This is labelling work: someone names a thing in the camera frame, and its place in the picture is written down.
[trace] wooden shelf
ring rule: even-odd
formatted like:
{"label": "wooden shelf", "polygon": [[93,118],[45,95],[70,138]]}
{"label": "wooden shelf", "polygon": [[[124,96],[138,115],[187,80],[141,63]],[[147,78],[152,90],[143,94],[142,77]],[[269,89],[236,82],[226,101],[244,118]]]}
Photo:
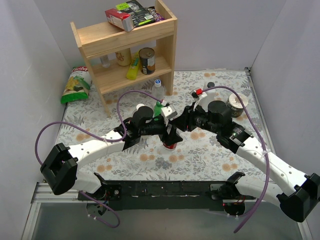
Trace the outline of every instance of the wooden shelf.
{"label": "wooden shelf", "polygon": [[101,94],[107,94],[109,92],[137,84],[150,78],[170,73],[172,69],[165,60],[165,58],[159,53],[159,51],[156,48],[154,50],[154,73],[150,75],[145,75],[139,70],[136,80],[127,79],[126,74],[129,69],[129,66],[120,66],[117,64],[116,60],[110,61],[111,65],[109,68],[104,68],[101,64],[94,65],[92,70],[96,79],[96,84],[100,89]]}
{"label": "wooden shelf", "polygon": [[[177,18],[162,0],[155,0],[155,10],[165,18],[145,26],[137,27],[130,32],[101,22],[92,26],[76,28],[71,22],[75,42],[88,68],[104,110],[108,117],[111,112],[104,100],[103,94],[134,85],[136,83],[159,77],[169,95],[173,93],[174,69],[177,41]],[[119,66],[116,60],[111,61],[109,68],[101,64],[90,63],[91,59],[99,58],[123,49],[156,40],[155,72],[150,75],[138,72],[136,80],[126,78],[129,66]]]}

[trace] cardboard box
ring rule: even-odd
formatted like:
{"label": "cardboard box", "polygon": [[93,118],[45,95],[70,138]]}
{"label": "cardboard box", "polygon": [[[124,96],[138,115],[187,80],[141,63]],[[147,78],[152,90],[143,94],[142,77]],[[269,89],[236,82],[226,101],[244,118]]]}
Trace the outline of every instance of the cardboard box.
{"label": "cardboard box", "polygon": [[135,28],[156,22],[148,10],[136,0],[130,0],[115,6],[117,10],[130,14]]}
{"label": "cardboard box", "polygon": [[125,30],[126,32],[130,32],[135,28],[132,17],[128,13],[111,8],[105,11],[105,15],[109,23]]}

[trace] green chip bag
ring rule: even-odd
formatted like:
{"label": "green chip bag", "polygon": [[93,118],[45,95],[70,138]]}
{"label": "green chip bag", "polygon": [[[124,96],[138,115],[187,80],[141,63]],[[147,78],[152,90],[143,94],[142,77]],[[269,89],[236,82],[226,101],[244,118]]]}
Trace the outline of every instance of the green chip bag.
{"label": "green chip bag", "polygon": [[91,86],[91,77],[86,66],[72,70],[61,97],[61,103],[69,103],[78,99],[87,99]]}

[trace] barcode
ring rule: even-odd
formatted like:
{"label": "barcode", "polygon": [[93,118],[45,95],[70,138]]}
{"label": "barcode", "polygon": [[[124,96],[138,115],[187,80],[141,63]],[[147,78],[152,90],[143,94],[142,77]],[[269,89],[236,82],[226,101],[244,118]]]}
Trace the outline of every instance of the barcode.
{"label": "barcode", "polygon": [[146,19],[146,20],[149,20],[149,19],[152,19],[154,16],[152,16],[152,15],[147,15],[147,16],[145,16],[144,18]]}

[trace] tabletop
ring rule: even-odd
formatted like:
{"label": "tabletop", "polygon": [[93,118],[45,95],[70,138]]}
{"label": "tabletop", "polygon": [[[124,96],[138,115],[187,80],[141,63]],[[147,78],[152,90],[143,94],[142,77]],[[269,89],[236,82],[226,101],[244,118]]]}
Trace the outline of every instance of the tabletop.
{"label": "tabletop", "polygon": [[[176,71],[173,95],[165,96],[165,100],[181,114],[184,107],[194,101],[190,92],[197,87],[203,88],[205,82],[227,86],[247,96],[249,115],[266,141],[261,116],[244,71]],[[88,99],[68,104],[63,121],[103,136],[120,124],[116,110],[118,97],[132,89],[151,93],[153,84],[154,79],[151,79],[106,94],[104,97],[111,111],[110,118],[104,112],[97,90],[92,84]],[[217,89],[215,100],[227,101],[230,94],[226,89]],[[122,118],[131,117],[139,103],[151,107],[154,100],[141,93],[125,95],[119,104]],[[245,113],[234,121],[256,136]],[[81,171],[91,174],[97,172],[106,180],[225,181],[236,171],[253,178],[265,179],[265,175],[253,164],[222,147],[217,142],[215,134],[196,128],[192,132],[182,132],[180,135],[183,142],[179,142],[175,150],[165,148],[158,136],[143,137],[140,143],[122,152],[101,157],[81,168]],[[92,139],[77,129],[62,125],[56,142],[70,146]]]}

